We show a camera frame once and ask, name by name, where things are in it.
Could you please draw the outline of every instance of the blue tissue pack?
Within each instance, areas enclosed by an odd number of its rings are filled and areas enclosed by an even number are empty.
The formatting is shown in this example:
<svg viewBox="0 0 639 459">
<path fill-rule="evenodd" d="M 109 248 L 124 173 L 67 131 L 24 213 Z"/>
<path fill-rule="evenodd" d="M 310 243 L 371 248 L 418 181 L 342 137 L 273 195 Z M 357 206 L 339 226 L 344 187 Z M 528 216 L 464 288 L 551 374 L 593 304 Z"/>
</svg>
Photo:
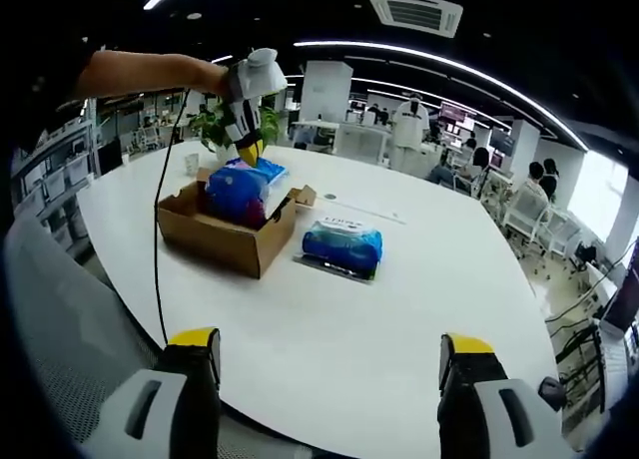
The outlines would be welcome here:
<svg viewBox="0 0 639 459">
<path fill-rule="evenodd" d="M 381 233 L 359 222 L 327 217 L 307 231 L 302 250 L 331 265 L 373 277 L 381 260 Z"/>
<path fill-rule="evenodd" d="M 269 184 L 286 169 L 263 158 L 255 168 L 240 159 L 213 172 L 205 186 L 207 212 L 221 220 L 254 230 L 266 222 L 264 203 Z"/>
</svg>

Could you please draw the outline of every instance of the air conditioning vent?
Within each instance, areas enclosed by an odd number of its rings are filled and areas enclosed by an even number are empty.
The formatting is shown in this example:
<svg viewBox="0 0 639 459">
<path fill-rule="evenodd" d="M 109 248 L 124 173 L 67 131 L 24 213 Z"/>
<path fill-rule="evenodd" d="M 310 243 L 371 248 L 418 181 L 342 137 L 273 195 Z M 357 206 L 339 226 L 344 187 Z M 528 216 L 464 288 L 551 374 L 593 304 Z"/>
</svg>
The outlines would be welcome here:
<svg viewBox="0 0 639 459">
<path fill-rule="evenodd" d="M 461 5 L 444 0 L 370 0 L 384 25 L 410 28 L 453 38 L 459 26 Z"/>
</svg>

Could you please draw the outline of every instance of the round table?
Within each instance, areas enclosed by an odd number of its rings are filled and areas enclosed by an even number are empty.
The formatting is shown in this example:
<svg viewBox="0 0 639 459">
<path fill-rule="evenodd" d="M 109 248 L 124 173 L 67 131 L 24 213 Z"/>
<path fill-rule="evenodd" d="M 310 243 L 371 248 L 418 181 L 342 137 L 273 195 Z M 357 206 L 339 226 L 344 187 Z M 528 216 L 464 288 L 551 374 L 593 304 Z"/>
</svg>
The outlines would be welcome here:
<svg viewBox="0 0 639 459">
<path fill-rule="evenodd" d="M 193 178 L 174 147 L 162 197 Z M 163 345 L 153 275 L 153 200 L 166 150 L 78 194 L 91 242 L 118 293 Z M 159 274 L 169 336 L 214 325 L 222 336 L 221 397 L 309 445 L 362 458 L 439 457 L 442 333 L 490 343 L 510 377 L 537 388 L 557 376 L 544 321 L 515 256 L 480 203 L 408 175 L 301 150 L 269 147 L 298 186 L 293 237 L 260 279 L 167 250 Z M 325 195 L 334 195 L 328 200 Z M 304 232 L 331 215 L 383 234 L 373 284 L 293 261 Z"/>
</svg>

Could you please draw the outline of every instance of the cardboard box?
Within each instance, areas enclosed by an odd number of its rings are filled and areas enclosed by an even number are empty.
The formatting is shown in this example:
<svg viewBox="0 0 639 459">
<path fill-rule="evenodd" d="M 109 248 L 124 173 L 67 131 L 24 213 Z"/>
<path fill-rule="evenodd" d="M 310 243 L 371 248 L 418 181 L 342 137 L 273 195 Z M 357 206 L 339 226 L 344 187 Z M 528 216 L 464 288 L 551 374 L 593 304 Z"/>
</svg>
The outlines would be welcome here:
<svg viewBox="0 0 639 459">
<path fill-rule="evenodd" d="M 200 169 L 197 180 L 180 193 L 161 200 L 158 222 L 165 242 L 243 272 L 262 277 L 285 246 L 296 222 L 296 204 L 311 207 L 316 192 L 291 189 L 260 229 L 234 225 L 203 213 L 204 186 L 211 171 Z"/>
</svg>

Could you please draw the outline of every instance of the black ceiling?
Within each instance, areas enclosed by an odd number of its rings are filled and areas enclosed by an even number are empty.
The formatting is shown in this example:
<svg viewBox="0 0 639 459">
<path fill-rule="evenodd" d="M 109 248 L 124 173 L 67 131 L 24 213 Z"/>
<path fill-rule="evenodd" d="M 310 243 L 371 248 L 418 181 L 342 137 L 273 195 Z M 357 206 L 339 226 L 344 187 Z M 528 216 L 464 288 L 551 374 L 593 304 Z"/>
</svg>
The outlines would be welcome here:
<svg viewBox="0 0 639 459">
<path fill-rule="evenodd" d="M 148 0 L 138 1 L 142 5 Z M 120 32 L 117 43 L 121 49 L 181 52 L 207 59 L 227 54 L 240 58 L 251 48 L 269 46 L 279 50 L 285 73 L 299 73 L 306 60 L 344 55 L 411 64 L 473 84 L 498 99 L 425 71 L 346 59 L 355 76 L 429 91 L 491 116 L 521 118 L 500 100 L 506 101 L 548 127 L 559 142 L 573 145 L 526 103 L 476 77 L 404 54 L 299 49 L 293 42 L 355 40 L 422 50 L 483 71 L 564 121 L 604 127 L 613 135 L 602 139 L 578 133 L 589 146 L 624 163 L 633 162 L 639 153 L 639 56 L 634 28 L 623 28 L 637 24 L 633 0 L 447 1 L 463 7 L 454 39 L 384 26 L 368 0 L 164 0 L 151 11 L 140 8 L 139 18 Z M 187 20 L 193 12 L 202 13 L 202 19 Z"/>
</svg>

